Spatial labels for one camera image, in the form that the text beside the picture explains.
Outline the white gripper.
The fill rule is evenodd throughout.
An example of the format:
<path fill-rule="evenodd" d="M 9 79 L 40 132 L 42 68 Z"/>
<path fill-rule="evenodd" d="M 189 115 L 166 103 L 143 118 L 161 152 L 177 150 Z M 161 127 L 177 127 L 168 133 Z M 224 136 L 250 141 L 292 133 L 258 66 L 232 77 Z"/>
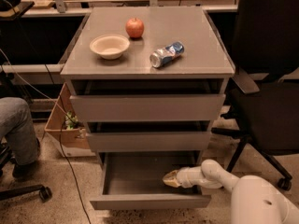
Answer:
<path fill-rule="evenodd" d="M 164 176 L 163 182 L 172 188 L 191 188 L 199 185 L 204 178 L 201 167 L 184 167 L 179 170 L 174 170 Z"/>

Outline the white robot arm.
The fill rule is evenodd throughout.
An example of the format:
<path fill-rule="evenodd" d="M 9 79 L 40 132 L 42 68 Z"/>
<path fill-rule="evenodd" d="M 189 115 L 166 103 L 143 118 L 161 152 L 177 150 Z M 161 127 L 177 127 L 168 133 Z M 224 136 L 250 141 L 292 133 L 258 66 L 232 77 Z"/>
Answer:
<path fill-rule="evenodd" d="M 256 175 L 237 177 L 216 161 L 183 167 L 163 177 L 170 187 L 224 187 L 231 193 L 231 224 L 299 224 L 299 209 L 272 184 Z"/>

